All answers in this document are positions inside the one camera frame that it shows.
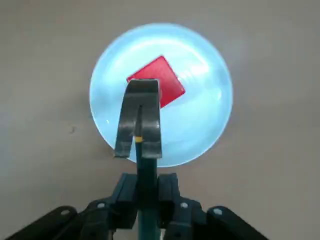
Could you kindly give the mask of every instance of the screw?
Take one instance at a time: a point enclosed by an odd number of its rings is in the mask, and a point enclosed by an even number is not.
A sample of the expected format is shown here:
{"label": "screw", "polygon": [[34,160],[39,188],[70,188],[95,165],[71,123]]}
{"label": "screw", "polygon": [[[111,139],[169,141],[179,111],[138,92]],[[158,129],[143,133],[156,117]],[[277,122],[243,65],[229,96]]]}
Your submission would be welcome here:
{"label": "screw", "polygon": [[214,208],[214,209],[213,209],[213,212],[214,212],[214,214],[216,214],[216,215],[222,215],[222,210],[219,209],[219,208]]}
{"label": "screw", "polygon": [[188,204],[186,202],[182,202],[180,204],[180,207],[182,207],[183,209],[187,209],[188,208]]}

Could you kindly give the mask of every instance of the red square block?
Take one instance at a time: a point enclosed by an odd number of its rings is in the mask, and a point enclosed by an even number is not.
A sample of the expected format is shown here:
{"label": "red square block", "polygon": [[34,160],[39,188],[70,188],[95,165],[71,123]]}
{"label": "red square block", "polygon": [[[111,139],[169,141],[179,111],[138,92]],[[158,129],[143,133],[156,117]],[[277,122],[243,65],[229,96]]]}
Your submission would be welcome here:
{"label": "red square block", "polygon": [[132,79],[158,79],[161,108],[186,92],[164,56],[159,56],[126,80]]}

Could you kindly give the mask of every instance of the yellow marking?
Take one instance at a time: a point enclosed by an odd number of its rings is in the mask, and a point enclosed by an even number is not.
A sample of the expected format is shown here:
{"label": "yellow marking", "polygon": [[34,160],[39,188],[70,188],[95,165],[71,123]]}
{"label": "yellow marking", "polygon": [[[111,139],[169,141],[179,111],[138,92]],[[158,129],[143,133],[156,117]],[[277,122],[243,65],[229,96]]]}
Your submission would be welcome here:
{"label": "yellow marking", "polygon": [[142,136],[134,136],[134,140],[136,143],[142,143],[143,141]]}

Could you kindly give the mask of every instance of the illuminated circular plate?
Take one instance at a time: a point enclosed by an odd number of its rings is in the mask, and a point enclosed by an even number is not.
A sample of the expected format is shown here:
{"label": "illuminated circular plate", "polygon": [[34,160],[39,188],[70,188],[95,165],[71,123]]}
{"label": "illuminated circular plate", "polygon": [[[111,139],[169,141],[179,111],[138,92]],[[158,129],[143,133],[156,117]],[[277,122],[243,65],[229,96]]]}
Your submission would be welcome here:
{"label": "illuminated circular plate", "polygon": [[[196,159],[224,131],[233,104],[232,81],[217,49],[198,33],[180,25],[153,23],[118,37],[99,58],[90,83],[93,120],[115,148],[126,79],[164,56],[185,93],[160,109],[162,158],[158,167]],[[129,159],[136,161],[134,144]]]}

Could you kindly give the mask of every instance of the beige table surface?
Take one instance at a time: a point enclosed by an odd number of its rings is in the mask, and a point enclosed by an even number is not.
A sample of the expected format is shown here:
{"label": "beige table surface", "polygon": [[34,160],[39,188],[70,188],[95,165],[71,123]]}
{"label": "beige table surface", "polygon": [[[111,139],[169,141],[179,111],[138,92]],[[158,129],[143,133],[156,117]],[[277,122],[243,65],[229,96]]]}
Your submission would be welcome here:
{"label": "beige table surface", "polygon": [[56,206],[81,210],[135,172],[95,127],[91,73],[122,32],[172,22],[219,49],[234,106],[211,150],[160,172],[270,239],[320,239],[319,10],[318,0],[2,0],[0,238]]}

